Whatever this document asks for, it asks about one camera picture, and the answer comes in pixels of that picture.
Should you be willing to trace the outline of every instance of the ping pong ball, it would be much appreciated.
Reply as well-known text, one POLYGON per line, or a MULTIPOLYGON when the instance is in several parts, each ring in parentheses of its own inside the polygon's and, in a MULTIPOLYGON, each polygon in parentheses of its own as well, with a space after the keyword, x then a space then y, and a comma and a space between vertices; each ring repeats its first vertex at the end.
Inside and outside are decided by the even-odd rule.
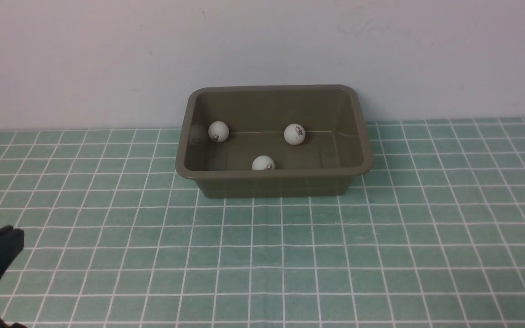
POLYGON ((275 170, 275 162, 269 156, 261 155, 252 162, 252 169, 259 170, 275 170))
POLYGON ((216 141, 217 143, 225 141, 229 134, 230 131, 228 130, 228 125, 222 121, 215 121, 214 123, 210 124, 210 127, 208 128, 208 135, 210 136, 210 139, 212 139, 212 141, 216 141))
POLYGON ((285 129, 285 141, 290 145, 298 145, 305 140, 305 129, 298 124, 291 124, 285 129))

